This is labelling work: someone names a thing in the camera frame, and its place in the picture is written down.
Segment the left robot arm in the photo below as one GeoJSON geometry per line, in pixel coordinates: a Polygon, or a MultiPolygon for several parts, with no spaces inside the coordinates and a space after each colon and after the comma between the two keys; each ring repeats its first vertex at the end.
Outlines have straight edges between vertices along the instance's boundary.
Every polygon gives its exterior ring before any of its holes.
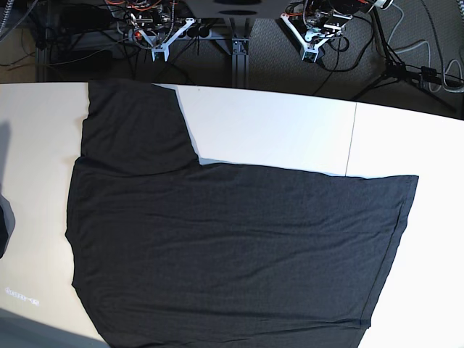
{"type": "Polygon", "coordinates": [[[291,31],[309,44],[341,35],[343,27],[358,12],[368,13],[374,7],[387,9],[392,1],[379,0],[314,0],[290,3],[283,21],[291,31]]]}

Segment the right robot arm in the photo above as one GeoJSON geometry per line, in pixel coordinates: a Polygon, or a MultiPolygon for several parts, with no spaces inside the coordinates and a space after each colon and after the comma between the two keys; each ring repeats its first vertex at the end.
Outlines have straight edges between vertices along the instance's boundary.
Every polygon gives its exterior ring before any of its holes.
{"type": "Polygon", "coordinates": [[[124,42],[159,48],[182,26],[178,1],[104,1],[124,42]]]}

